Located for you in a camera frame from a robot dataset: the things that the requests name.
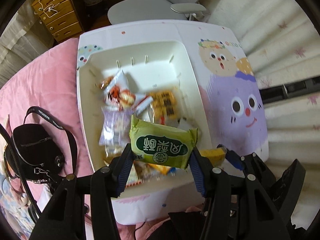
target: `white curtain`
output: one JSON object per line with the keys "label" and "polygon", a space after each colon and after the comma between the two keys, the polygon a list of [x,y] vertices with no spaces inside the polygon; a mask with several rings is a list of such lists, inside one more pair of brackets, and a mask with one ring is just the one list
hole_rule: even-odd
{"label": "white curtain", "polygon": [[[230,28],[260,89],[320,76],[320,37],[295,0],[201,0],[207,22]],[[268,166],[279,178],[295,158],[307,170],[292,216],[307,228],[320,207],[320,93],[265,105]]]}
{"label": "white curtain", "polygon": [[47,51],[53,37],[26,0],[0,37],[0,88],[20,69]]}

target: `green package on desk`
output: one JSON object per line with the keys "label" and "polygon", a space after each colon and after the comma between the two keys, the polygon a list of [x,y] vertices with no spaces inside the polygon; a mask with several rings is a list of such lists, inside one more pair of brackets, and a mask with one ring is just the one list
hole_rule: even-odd
{"label": "green package on desk", "polygon": [[198,140],[198,129],[184,131],[132,115],[130,139],[136,160],[185,169]]}

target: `red nose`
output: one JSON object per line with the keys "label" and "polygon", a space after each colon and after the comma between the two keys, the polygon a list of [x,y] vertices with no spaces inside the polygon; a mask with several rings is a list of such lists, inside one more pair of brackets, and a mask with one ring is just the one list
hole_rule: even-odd
{"label": "red nose", "polygon": [[246,116],[250,116],[250,109],[249,109],[249,108],[246,108],[246,109],[245,109],[245,115],[246,115]]}

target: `black bag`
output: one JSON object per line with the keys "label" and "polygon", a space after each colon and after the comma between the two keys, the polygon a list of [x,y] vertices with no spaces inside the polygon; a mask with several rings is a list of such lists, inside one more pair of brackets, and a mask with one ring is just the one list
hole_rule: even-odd
{"label": "black bag", "polygon": [[[27,180],[37,184],[48,183],[53,191],[63,180],[63,177],[58,174],[64,166],[65,158],[42,125],[34,123],[25,124],[27,116],[31,113],[38,114],[56,128],[65,130],[70,144],[73,173],[76,171],[78,150],[72,133],[60,126],[46,110],[38,106],[32,106],[28,109],[23,125],[13,130],[12,138],[9,137],[8,133],[1,126],[0,133],[8,143],[4,152],[7,173],[12,179],[21,179],[28,198],[36,214],[39,216],[41,212],[30,192]],[[14,171],[14,176],[10,174],[7,163]]]}

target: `cartoon smile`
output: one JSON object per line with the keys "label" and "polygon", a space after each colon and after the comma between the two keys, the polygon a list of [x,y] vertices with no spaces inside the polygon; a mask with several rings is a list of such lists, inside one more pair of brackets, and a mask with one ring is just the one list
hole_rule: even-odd
{"label": "cartoon smile", "polygon": [[246,128],[253,126],[255,122],[257,122],[257,118],[254,117],[254,120],[252,121],[252,123],[249,125],[246,125]]}

